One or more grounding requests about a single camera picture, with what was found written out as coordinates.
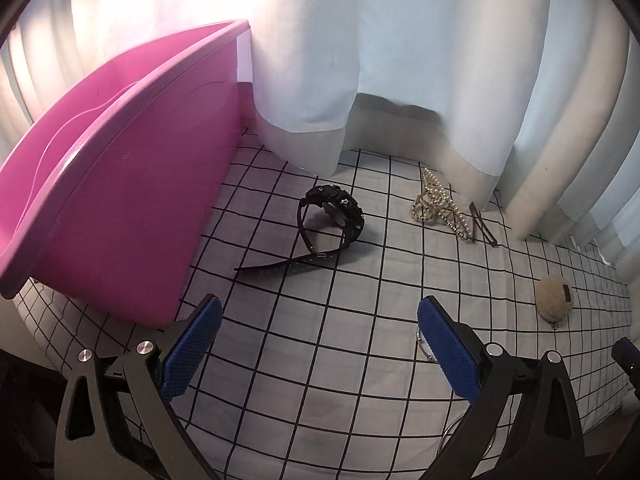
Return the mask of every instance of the pink plastic bin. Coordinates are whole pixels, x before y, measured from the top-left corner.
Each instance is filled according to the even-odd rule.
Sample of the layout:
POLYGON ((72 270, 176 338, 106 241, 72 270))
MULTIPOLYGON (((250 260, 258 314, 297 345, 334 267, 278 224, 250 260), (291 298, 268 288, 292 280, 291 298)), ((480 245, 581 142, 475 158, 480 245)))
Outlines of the pink plastic bin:
POLYGON ((184 30, 87 75, 0 170, 0 293, 30 276, 120 318, 174 320, 241 135, 236 37, 184 30))

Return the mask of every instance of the curtain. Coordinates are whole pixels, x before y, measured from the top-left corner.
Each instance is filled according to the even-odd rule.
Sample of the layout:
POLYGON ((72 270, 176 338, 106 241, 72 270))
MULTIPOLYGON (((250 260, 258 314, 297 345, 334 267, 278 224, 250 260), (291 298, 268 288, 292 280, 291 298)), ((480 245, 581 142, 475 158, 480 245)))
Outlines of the curtain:
POLYGON ((640 46, 611 0, 32 0, 0 50, 0 157, 106 59, 229 18, 252 26, 243 113, 282 158, 421 160, 466 203, 497 187, 519 238, 636 261, 640 46))

